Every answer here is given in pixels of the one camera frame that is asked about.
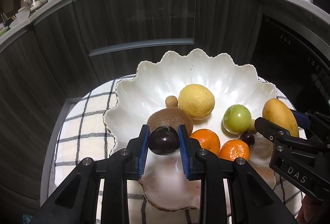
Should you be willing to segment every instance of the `dark purple plum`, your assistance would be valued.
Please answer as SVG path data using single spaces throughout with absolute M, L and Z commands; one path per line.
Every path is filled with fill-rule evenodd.
M 242 135 L 240 135 L 240 140 L 244 141 L 249 148 L 251 148 L 255 144 L 255 135 L 253 135 L 249 131 L 245 131 Z
M 159 126 L 150 134 L 148 145 L 154 154 L 171 154 L 180 147 L 178 133 L 171 126 Z

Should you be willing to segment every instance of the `round table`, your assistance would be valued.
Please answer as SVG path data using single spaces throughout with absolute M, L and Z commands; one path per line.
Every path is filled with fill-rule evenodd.
M 109 81 L 84 96 L 67 115 L 58 135 L 55 149 L 55 185 L 67 177 L 73 168 L 86 157 L 95 161 L 108 158 L 113 146 L 113 137 L 103 124 L 103 113 L 116 105 L 116 83 L 120 80 L 131 80 L 135 75 L 120 77 Z M 293 109 L 290 101 L 278 90 L 277 98 Z M 300 137 L 306 138 L 303 130 Z M 274 192 L 285 202 L 294 216 L 297 216 L 304 194 L 287 180 L 275 173 L 276 186 Z M 100 223 L 103 194 L 101 180 L 96 223 Z M 198 223 L 197 210 L 177 212 L 159 211 L 147 203 L 142 187 L 137 181 L 127 182 L 128 209 L 131 224 L 190 224 Z

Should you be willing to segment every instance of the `yellow mango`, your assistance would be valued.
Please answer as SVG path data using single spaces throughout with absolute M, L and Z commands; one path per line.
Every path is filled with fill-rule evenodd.
M 292 111 L 277 98 L 268 100 L 262 109 L 262 117 L 266 120 L 285 128 L 293 137 L 299 138 L 299 130 L 296 118 Z

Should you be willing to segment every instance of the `tablecloth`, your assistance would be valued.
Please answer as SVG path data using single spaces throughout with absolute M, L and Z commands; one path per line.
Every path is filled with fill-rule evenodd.
M 114 146 L 113 137 L 103 124 L 103 113 L 116 105 L 116 83 L 120 80 L 130 80 L 135 75 L 120 77 L 109 81 L 84 96 L 67 115 L 59 132 L 55 149 L 55 185 L 59 184 L 85 157 L 95 161 L 108 158 Z M 290 101 L 278 90 L 278 99 L 293 109 Z M 303 130 L 300 136 L 306 138 Z M 275 173 L 276 186 L 274 192 L 285 203 L 294 216 L 297 216 L 304 194 Z M 103 194 L 101 181 L 96 223 L 101 223 L 101 203 Z M 155 209 L 147 203 L 142 187 L 136 181 L 127 182 L 128 209 L 131 224 L 192 224 L 198 222 L 197 210 L 164 212 Z

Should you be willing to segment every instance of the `shell-shaped fruit bowl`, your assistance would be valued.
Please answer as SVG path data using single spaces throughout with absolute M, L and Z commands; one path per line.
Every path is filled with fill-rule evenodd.
M 204 120 L 194 121 L 193 131 L 210 129 L 219 136 L 221 145 L 239 137 L 222 127 L 222 118 L 228 107 L 242 104 L 249 109 L 252 118 L 256 119 L 261 116 L 265 102 L 276 98 L 275 85 L 261 82 L 252 65 L 238 66 L 226 53 L 209 57 L 201 49 L 194 49 L 187 56 L 168 51 L 156 64 L 142 61 L 133 80 L 118 82 L 117 105 L 104 114 L 104 124 L 116 142 L 112 153 L 125 148 L 130 139 L 139 136 L 141 127 L 147 123 L 148 118 L 165 108 L 167 96 L 178 97 L 180 91 L 192 83 L 207 87 L 215 97 L 211 115 Z M 251 162 L 256 158 L 256 163 L 260 163 L 260 155 L 253 152 L 254 147 L 263 155 L 269 150 L 269 146 L 263 149 L 258 147 L 258 143 L 256 141 L 251 148 Z M 267 162 L 269 156 L 265 155 L 263 158 Z M 257 171 L 268 184 L 274 185 L 272 171 L 260 167 Z M 185 178 L 179 151 L 159 156 L 149 150 L 140 184 L 148 202 L 160 210 L 199 209 L 200 181 L 188 181 Z M 230 212 L 227 184 L 225 189 L 227 212 Z

